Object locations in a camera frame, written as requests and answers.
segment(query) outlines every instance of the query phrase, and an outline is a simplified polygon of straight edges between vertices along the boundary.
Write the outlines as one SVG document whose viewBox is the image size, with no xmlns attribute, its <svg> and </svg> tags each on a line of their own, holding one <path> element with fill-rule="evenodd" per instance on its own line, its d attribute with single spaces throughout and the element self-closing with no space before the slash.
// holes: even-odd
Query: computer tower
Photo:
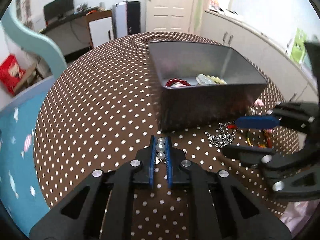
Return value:
<svg viewBox="0 0 320 240">
<path fill-rule="evenodd" d="M 141 33 L 141 4 L 139 1 L 124 1 L 112 8 L 116 38 Z"/>
</svg>

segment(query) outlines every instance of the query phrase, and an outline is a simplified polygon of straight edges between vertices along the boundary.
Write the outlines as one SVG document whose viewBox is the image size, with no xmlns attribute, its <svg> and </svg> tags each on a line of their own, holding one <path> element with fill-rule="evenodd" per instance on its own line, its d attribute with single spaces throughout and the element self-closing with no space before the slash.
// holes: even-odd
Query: white cabinet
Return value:
<svg viewBox="0 0 320 240">
<path fill-rule="evenodd" d="M 297 101 L 307 101 L 307 102 L 319 102 L 319 97 L 315 91 L 311 88 L 311 85 L 308 84 L 306 89 L 303 91 L 301 96 L 297 98 Z"/>
<path fill-rule="evenodd" d="M 230 47 L 262 69 L 262 56 L 268 45 L 257 35 L 236 24 L 233 24 L 230 33 L 232 35 Z"/>
<path fill-rule="evenodd" d="M 308 84 L 301 72 L 270 45 L 263 52 L 260 67 L 277 85 L 285 100 L 295 93 L 300 95 Z"/>
<path fill-rule="evenodd" d="M 204 12 L 202 16 L 200 35 L 227 45 L 233 25 L 233 23 L 226 21 L 221 17 Z"/>
<path fill-rule="evenodd" d="M 226 32 L 228 35 L 224 44 L 230 45 L 263 70 L 279 88 L 285 100 L 289 100 L 295 93 L 298 96 L 302 94 L 308 81 L 288 57 L 258 33 L 249 31 L 248 27 L 215 14 L 203 14 L 201 36 L 223 43 Z"/>
</svg>

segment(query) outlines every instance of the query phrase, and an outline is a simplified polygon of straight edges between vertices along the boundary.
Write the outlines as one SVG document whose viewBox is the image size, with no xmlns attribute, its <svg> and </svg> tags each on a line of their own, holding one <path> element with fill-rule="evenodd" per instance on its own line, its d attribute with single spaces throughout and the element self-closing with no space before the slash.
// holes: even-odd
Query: metal tray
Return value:
<svg viewBox="0 0 320 240">
<path fill-rule="evenodd" d="M 244 115 L 267 85 L 266 79 L 230 47 L 185 41 L 149 43 L 152 101 L 162 131 L 181 130 Z M 197 85 L 198 74 L 227 84 Z M 191 86 L 166 87 L 181 78 Z"/>
</svg>

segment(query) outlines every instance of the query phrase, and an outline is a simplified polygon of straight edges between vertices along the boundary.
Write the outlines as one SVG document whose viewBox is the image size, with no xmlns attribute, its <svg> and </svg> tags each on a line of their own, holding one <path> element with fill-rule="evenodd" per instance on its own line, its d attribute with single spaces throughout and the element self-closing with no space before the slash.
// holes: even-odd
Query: red bead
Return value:
<svg viewBox="0 0 320 240">
<path fill-rule="evenodd" d="M 228 129 L 236 129 L 237 126 L 236 126 L 235 124 L 228 124 L 228 125 L 227 125 L 227 128 L 228 128 Z"/>
<path fill-rule="evenodd" d="M 268 148 L 272 148 L 272 143 L 270 138 L 267 139 L 267 145 L 268 145 Z"/>
</svg>

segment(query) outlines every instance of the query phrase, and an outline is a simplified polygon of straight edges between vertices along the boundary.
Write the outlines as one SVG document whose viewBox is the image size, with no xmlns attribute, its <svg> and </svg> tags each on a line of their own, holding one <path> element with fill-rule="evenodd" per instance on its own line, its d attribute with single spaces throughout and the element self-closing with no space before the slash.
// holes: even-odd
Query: polka dot tablecloth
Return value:
<svg viewBox="0 0 320 240">
<path fill-rule="evenodd" d="M 113 40 L 88 52 L 58 78 L 49 91 L 38 116 L 34 160 L 40 187 L 49 207 L 55 206 L 82 179 L 95 169 L 111 171 L 135 158 L 138 149 L 148 146 L 157 130 L 148 79 L 148 42 L 194 41 L 216 44 L 185 33 L 142 33 Z M 283 100 L 278 88 L 268 80 L 261 95 L 265 113 Z M 258 170 L 225 158 L 209 144 L 205 132 L 217 134 L 218 124 L 170 133 L 175 147 L 186 158 L 209 171 L 228 170 L 271 212 L 280 216 L 286 203 L 268 198 L 264 178 Z M 265 143 L 263 133 L 252 130 L 251 142 Z M 276 127 L 272 133 L 279 154 L 299 147 L 294 131 Z M 246 145 L 239 130 L 233 142 Z M 166 167 L 155 168 L 155 187 L 136 191 L 132 218 L 132 239 L 188 239 L 187 193 L 170 191 Z"/>
</svg>

